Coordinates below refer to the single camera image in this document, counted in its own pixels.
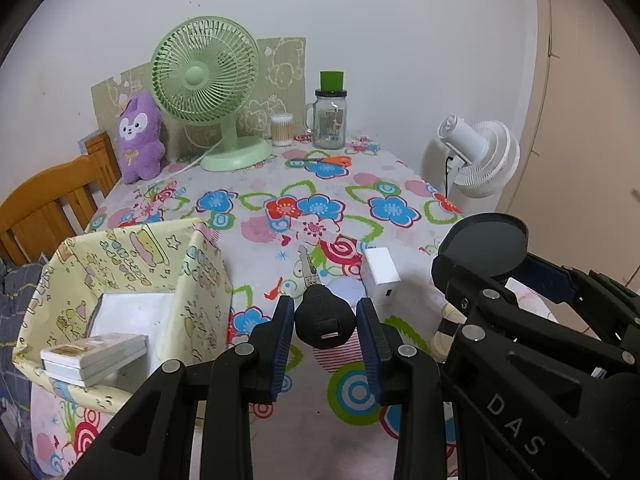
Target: fabric storage basket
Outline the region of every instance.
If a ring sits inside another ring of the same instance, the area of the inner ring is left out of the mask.
[[[13,353],[31,381],[92,410],[116,413],[131,393],[49,379],[40,350],[86,336],[100,296],[114,292],[172,292],[156,348],[162,361],[185,365],[215,359],[226,349],[231,283],[202,220],[126,226],[68,238],[42,271]]]

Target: wooden headboard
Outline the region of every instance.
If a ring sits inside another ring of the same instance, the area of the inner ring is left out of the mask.
[[[96,206],[88,185],[95,182],[106,197],[120,179],[109,136],[101,133],[84,144],[87,155],[32,176],[0,205],[0,256],[16,265],[51,256],[75,236],[59,200],[65,198],[85,228]]]

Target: stuffed animal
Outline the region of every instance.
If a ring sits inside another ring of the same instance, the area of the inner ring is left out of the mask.
[[[134,95],[120,114],[118,163],[122,181],[151,180],[160,174],[164,144],[160,142],[162,115],[151,92]]]

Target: orange scissors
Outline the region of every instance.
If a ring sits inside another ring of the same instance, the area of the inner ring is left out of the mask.
[[[292,158],[291,160],[302,160],[305,162],[326,162],[327,164],[342,166],[343,168],[348,168],[351,165],[351,157],[347,155],[324,156],[318,158]]]

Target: silver rivet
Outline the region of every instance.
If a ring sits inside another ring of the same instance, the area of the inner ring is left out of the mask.
[[[240,343],[234,346],[234,350],[238,355],[249,355],[254,352],[254,346],[251,343]]]
[[[412,345],[400,345],[398,347],[398,353],[402,357],[413,357],[414,355],[416,355],[418,353],[418,351],[415,349],[415,346],[412,346]]]
[[[172,374],[180,369],[180,361],[178,359],[169,359],[162,363],[162,371],[167,374]]]
[[[498,298],[500,298],[500,294],[492,288],[486,288],[485,290],[483,290],[482,295],[485,298],[489,298],[490,300],[497,300]]]
[[[486,334],[481,326],[465,325],[462,327],[462,335],[471,341],[482,341]]]
[[[628,365],[636,364],[636,359],[634,358],[631,352],[627,352],[626,350],[622,352],[622,360]]]

